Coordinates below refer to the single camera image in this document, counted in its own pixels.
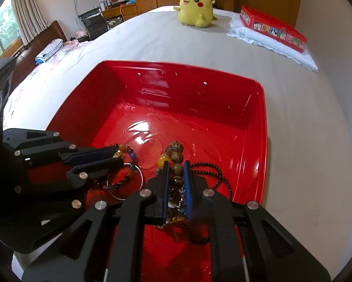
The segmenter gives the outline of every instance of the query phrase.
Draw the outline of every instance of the striped curtain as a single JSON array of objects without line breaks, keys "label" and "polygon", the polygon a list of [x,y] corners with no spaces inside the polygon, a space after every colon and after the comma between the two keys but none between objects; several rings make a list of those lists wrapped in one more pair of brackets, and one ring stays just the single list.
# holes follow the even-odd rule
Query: striped curtain
[{"label": "striped curtain", "polygon": [[27,45],[49,24],[44,20],[36,0],[11,0],[11,2],[23,44]]}]

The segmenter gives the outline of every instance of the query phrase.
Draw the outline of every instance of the yellow stuffed toy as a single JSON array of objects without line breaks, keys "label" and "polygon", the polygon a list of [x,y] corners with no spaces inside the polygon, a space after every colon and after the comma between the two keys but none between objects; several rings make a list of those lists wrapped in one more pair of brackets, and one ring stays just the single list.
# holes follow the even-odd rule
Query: yellow stuffed toy
[{"label": "yellow stuffed toy", "polygon": [[208,27],[214,17],[213,0],[180,0],[180,7],[173,9],[179,12],[179,20],[195,27]]}]

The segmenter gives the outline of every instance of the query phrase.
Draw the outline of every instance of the red plastic box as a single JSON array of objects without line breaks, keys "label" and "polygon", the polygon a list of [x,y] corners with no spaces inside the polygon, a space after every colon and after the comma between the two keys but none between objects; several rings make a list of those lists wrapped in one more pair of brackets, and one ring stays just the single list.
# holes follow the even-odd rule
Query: red plastic box
[{"label": "red plastic box", "polygon": [[300,53],[304,51],[307,39],[287,23],[248,6],[241,7],[240,18],[246,27],[274,38]]},{"label": "red plastic box", "polygon": [[[180,140],[185,160],[222,169],[233,201],[262,202],[267,126],[264,90],[255,80],[188,65],[105,61],[70,94],[47,130],[78,147],[128,144],[146,179],[154,176],[166,146]],[[39,175],[46,180],[54,171]],[[120,196],[139,183],[132,179]],[[207,183],[216,179],[207,177]],[[227,196],[224,185],[218,191]],[[118,202],[99,189],[90,190],[86,202],[101,199]],[[141,282],[211,281],[209,244],[191,244],[179,224],[146,226],[144,237]]]}]

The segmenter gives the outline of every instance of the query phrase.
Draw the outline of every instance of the white bed sheet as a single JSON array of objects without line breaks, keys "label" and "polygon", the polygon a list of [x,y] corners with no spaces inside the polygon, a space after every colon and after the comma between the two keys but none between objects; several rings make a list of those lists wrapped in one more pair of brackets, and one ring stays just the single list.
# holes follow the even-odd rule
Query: white bed sheet
[{"label": "white bed sheet", "polygon": [[322,70],[314,73],[265,48],[228,37],[233,13],[209,28],[182,25],[172,7],[124,22],[42,79],[26,79],[4,110],[7,128],[45,130],[67,96],[103,60],[175,62],[259,81],[265,89],[269,155],[266,209],[334,277],[352,227],[352,147],[348,125]]}]

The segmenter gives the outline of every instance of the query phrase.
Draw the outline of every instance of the black mesh chair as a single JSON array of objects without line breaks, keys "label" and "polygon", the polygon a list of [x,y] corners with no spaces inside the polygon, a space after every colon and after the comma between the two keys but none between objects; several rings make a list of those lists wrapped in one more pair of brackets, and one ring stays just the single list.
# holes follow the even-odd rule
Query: black mesh chair
[{"label": "black mesh chair", "polygon": [[100,7],[79,15],[79,18],[86,27],[91,40],[98,38],[110,29]]}]

